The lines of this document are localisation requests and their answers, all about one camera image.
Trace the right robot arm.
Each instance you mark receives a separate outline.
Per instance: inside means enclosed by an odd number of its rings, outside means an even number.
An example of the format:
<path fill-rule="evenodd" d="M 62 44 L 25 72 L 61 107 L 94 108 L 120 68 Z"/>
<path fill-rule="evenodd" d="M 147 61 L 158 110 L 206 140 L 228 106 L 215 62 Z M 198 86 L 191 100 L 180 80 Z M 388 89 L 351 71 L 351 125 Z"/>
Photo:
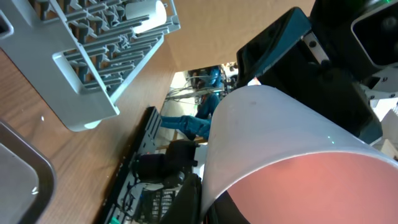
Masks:
<path fill-rule="evenodd" d="M 371 102 L 397 97 L 397 2 L 316 0 L 293 7 L 241 47 L 238 87 L 258 80 L 373 144 Z"/>

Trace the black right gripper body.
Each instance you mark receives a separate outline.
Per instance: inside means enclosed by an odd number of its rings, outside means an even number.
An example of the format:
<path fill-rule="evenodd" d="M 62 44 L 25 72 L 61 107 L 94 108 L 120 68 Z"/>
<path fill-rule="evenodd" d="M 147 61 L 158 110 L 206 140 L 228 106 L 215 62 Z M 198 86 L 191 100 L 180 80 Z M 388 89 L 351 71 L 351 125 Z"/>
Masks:
<path fill-rule="evenodd" d="M 238 87 L 257 78 L 374 144 L 381 122 L 349 70 L 338 65 L 312 31 L 310 20 L 293 7 L 236 53 Z"/>

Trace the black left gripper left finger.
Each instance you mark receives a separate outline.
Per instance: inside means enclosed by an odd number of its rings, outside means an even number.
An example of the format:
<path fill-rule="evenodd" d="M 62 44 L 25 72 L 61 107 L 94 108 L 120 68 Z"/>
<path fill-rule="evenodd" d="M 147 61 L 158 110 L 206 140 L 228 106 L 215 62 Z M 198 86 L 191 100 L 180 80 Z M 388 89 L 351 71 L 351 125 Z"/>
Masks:
<path fill-rule="evenodd" d="M 200 222 L 201 178 L 190 174 L 160 224 L 198 224 Z"/>

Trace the pink cup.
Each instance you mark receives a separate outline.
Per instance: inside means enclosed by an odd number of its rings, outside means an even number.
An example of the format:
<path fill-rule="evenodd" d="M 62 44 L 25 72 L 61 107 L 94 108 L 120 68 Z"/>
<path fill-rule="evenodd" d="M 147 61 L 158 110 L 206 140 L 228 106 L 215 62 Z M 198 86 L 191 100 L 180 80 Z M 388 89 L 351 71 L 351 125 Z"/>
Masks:
<path fill-rule="evenodd" d="M 397 222 L 397 162 L 266 85 L 213 114 L 201 216 L 225 191 L 249 223 Z"/>

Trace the white green cup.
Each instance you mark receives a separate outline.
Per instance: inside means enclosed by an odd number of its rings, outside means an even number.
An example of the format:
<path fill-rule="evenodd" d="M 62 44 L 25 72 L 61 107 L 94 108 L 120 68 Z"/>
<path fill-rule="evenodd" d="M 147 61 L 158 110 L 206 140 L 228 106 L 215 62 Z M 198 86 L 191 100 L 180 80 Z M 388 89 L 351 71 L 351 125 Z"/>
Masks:
<path fill-rule="evenodd" d="M 167 12 L 160 0 L 128 3 L 125 7 L 125 14 L 127 20 L 137 19 L 142 16 L 148 17 L 147 20 L 141 22 L 141 25 L 133 28 L 136 34 L 161 26 L 167 21 Z"/>

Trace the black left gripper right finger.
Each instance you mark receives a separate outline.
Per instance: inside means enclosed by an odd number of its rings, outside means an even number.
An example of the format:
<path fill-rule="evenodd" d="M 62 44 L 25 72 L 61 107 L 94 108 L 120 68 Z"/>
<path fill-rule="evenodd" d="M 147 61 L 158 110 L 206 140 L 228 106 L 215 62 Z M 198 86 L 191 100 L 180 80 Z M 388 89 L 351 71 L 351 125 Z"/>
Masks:
<path fill-rule="evenodd" d="M 208 209 L 205 224 L 249 224 L 249 222 L 239 211 L 229 193 L 225 191 Z"/>

